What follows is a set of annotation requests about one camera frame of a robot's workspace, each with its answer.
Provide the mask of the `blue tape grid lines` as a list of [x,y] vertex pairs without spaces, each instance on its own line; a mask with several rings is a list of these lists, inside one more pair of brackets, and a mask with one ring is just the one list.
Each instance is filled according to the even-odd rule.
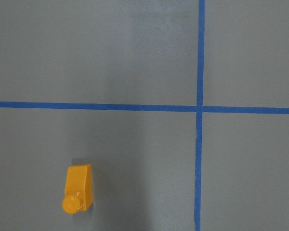
[[285,107],[242,107],[242,106],[205,106],[204,63],[205,63],[205,9],[206,2],[198,2],[198,42],[197,42],[197,101],[196,105],[158,105],[158,104],[110,104],[110,103],[51,103],[51,102],[11,102],[0,101],[0,108],[36,108],[70,110],[109,110],[109,111],[153,111],[153,112],[189,112],[196,114],[196,149],[195,149],[195,230],[201,229],[201,180],[202,180],[202,135],[204,113],[236,114],[272,114],[289,115]]

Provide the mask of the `orange trapezoid block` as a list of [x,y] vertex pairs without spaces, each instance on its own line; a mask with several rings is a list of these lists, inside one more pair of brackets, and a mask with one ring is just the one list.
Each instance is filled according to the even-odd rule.
[[91,164],[72,165],[66,174],[62,209],[70,215],[84,212],[94,203]]

